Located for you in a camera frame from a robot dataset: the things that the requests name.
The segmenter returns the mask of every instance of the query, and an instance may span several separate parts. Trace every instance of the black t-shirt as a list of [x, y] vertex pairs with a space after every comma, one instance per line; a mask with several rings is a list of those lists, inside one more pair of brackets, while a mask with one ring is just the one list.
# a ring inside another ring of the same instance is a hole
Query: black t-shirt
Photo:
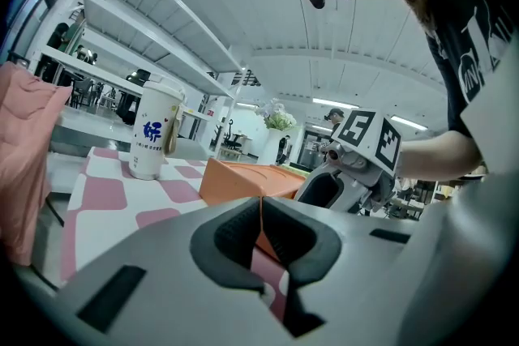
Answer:
[[333, 127], [332, 127], [332, 133], [330, 134], [330, 137], [333, 136], [333, 133], [335, 133], [335, 130], [337, 130], [337, 129], [339, 128], [340, 125], [341, 125], [340, 122], [338, 122], [338, 123], [336, 123], [336, 124], [333, 125]]
[[496, 68], [517, 27], [519, 0], [429, 0], [429, 47], [448, 93], [448, 128], [470, 136], [463, 109]]

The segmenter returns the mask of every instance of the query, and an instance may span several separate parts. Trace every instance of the white flowers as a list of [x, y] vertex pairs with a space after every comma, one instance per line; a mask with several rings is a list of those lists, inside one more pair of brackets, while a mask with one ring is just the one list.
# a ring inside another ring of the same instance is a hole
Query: white flowers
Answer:
[[256, 109], [255, 113], [264, 118], [268, 129], [290, 130], [297, 124], [294, 116], [288, 114], [285, 111], [285, 106], [276, 98]]

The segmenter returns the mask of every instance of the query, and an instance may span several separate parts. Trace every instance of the drink cup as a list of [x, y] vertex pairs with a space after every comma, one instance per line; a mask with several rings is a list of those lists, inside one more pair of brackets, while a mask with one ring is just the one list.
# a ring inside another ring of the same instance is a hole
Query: drink cup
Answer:
[[164, 157], [174, 152], [182, 120], [182, 87], [172, 79], [152, 75], [135, 117], [130, 150], [130, 174], [143, 180], [159, 177]]

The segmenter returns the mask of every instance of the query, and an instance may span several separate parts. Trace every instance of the flower vase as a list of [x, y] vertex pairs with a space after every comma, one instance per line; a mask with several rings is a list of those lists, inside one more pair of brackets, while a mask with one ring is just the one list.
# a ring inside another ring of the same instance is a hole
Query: flower vase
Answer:
[[276, 164], [279, 141], [283, 138], [283, 132], [278, 129], [268, 129], [268, 137], [263, 151], [259, 155], [258, 164]]

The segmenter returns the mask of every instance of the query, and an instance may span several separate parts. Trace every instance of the white wall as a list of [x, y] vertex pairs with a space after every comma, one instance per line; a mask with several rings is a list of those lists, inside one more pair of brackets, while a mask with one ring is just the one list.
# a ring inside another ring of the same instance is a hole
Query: white wall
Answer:
[[[218, 76], [218, 83], [223, 85], [225, 88], [231, 89], [231, 84], [233, 82], [234, 73], [224, 73], [220, 74]], [[224, 96], [215, 97], [210, 96], [209, 97], [209, 103], [207, 105], [205, 113], [208, 113], [208, 110], [212, 110], [215, 115], [218, 115], [221, 113], [222, 108], [224, 107], [226, 98]], [[203, 148], [209, 149], [209, 146], [211, 144], [211, 140], [216, 138], [215, 131], [217, 131], [217, 123], [216, 122], [202, 122], [199, 126], [198, 131], [196, 132], [196, 141], [200, 143], [200, 145]]]
[[[220, 118], [225, 117], [228, 111], [229, 106], [224, 106], [221, 110]], [[253, 109], [239, 106], [234, 107], [230, 118], [234, 122], [231, 126], [231, 133], [246, 135], [249, 139], [252, 139], [250, 153], [259, 156], [268, 136], [268, 129], [265, 127], [263, 118], [256, 115]]]
[[[184, 88], [184, 92], [186, 93], [187, 107], [189, 107], [190, 109], [193, 109], [194, 111], [198, 111], [200, 103], [202, 102], [202, 98], [204, 98], [204, 94], [200, 91], [195, 90], [190, 85], [187, 85], [183, 82], [179, 82], [179, 83], [182, 85], [182, 87]], [[180, 126], [180, 130], [178, 131], [178, 133], [181, 136], [188, 139], [194, 122], [195, 122], [195, 119], [193, 117], [185, 116], [184, 121], [182, 122], [182, 125]]]
[[[227, 111], [229, 111], [229, 103], [226, 103], [222, 109], [220, 118], [225, 117]], [[297, 160], [299, 149], [302, 145], [302, 137], [304, 136], [305, 113], [289, 108], [287, 108], [286, 111], [291, 113], [298, 122], [297, 127], [285, 132], [285, 135], [290, 136], [290, 142], [293, 146], [290, 159], [295, 158], [295, 160]], [[268, 129], [265, 126], [263, 118], [256, 115], [254, 109], [236, 106], [231, 114], [231, 119], [234, 122], [231, 127], [231, 132], [233, 134], [246, 135], [252, 139], [250, 153], [254, 156], [259, 156], [263, 151], [268, 136]]]

